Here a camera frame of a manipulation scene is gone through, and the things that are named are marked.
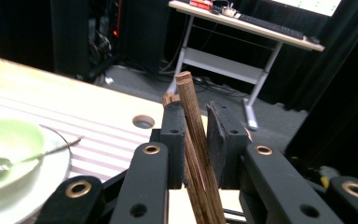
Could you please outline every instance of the wooden table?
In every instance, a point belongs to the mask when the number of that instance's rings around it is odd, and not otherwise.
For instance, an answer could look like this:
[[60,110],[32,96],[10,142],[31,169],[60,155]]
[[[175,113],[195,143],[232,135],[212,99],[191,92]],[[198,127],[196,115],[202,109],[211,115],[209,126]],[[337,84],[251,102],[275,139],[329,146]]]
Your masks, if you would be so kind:
[[[186,30],[185,39],[183,41],[182,49],[179,55],[178,63],[176,65],[175,74],[182,70],[183,63],[190,64],[205,70],[209,70],[226,77],[233,77],[237,80],[254,84],[254,88],[249,98],[243,99],[246,118],[248,126],[252,130],[257,130],[258,125],[253,110],[253,104],[264,85],[265,80],[269,75],[269,70],[275,62],[279,51],[283,44],[288,44],[300,49],[323,51],[324,46],[309,42],[305,37],[303,39],[293,38],[289,35],[283,35],[268,29],[252,25],[235,18],[230,18],[222,14],[215,15],[210,11],[198,7],[193,7],[190,4],[181,1],[170,1],[169,7],[175,8],[178,12],[185,13],[190,16]],[[271,51],[268,61],[264,68],[256,68],[247,64],[234,62],[216,55],[203,52],[198,49],[192,49],[187,46],[188,39],[190,38],[191,28],[193,26],[194,18],[201,18],[207,21],[216,22],[229,26],[247,33],[259,35],[271,40],[276,41],[274,49]],[[176,92],[176,83],[173,79],[167,92]]]
[[[104,182],[128,168],[131,162],[131,153],[128,151],[131,148],[135,150],[138,145],[148,141],[151,129],[135,127],[133,118],[148,116],[155,121],[153,128],[160,128],[163,107],[158,103],[0,59],[0,114],[11,113],[40,120],[44,125],[59,130],[67,140],[85,135],[79,146],[71,147],[73,156],[68,177],[91,172]],[[108,133],[98,132],[100,129],[106,129]],[[117,136],[113,132],[124,132],[124,135]],[[100,147],[111,151],[111,158],[107,159],[116,160],[117,165],[103,166],[93,162],[102,159]],[[127,147],[127,155],[118,149],[124,147]],[[79,164],[90,168],[79,167]],[[235,190],[222,192],[222,201],[225,208],[241,209]],[[185,189],[170,191],[170,223],[195,223]]]

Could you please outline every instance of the red object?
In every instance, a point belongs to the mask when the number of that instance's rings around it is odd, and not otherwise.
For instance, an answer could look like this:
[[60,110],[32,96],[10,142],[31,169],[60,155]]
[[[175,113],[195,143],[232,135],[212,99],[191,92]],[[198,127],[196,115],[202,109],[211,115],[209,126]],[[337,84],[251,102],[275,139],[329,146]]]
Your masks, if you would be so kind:
[[212,7],[212,2],[205,0],[191,0],[190,5],[209,10]]

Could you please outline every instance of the floor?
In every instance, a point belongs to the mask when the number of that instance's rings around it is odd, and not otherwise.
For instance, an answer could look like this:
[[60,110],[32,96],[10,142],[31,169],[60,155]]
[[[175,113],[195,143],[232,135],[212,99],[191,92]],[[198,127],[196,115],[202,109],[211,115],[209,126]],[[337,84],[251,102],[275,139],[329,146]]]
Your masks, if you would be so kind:
[[[230,108],[234,117],[247,128],[242,105],[242,99],[247,94],[232,90],[228,86],[216,85],[207,77],[197,77],[197,74],[193,73],[192,77],[202,115],[207,115],[205,105],[216,101]],[[113,65],[98,77],[94,84],[160,103],[171,80],[172,75],[150,75],[133,67]],[[281,152],[284,152],[308,115],[306,111],[287,111],[282,105],[271,105],[259,99],[255,101],[254,111],[259,128],[257,131],[251,131],[253,142]]]

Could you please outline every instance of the keyboard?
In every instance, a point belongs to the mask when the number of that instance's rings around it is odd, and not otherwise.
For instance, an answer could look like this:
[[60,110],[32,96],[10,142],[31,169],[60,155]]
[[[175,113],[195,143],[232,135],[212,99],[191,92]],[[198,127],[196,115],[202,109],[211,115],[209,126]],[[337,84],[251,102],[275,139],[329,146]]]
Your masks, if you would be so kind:
[[238,20],[245,21],[245,22],[251,23],[253,25],[260,26],[260,27],[269,29],[271,31],[275,31],[275,32],[283,34],[283,35],[289,35],[289,36],[297,38],[297,39],[302,40],[304,38],[304,34],[302,32],[292,30],[288,27],[284,27],[284,26],[281,26],[281,25],[278,25],[278,24],[275,24],[275,23],[272,23],[269,21],[263,21],[258,18],[255,18],[255,17],[241,14],[240,17],[238,18]]

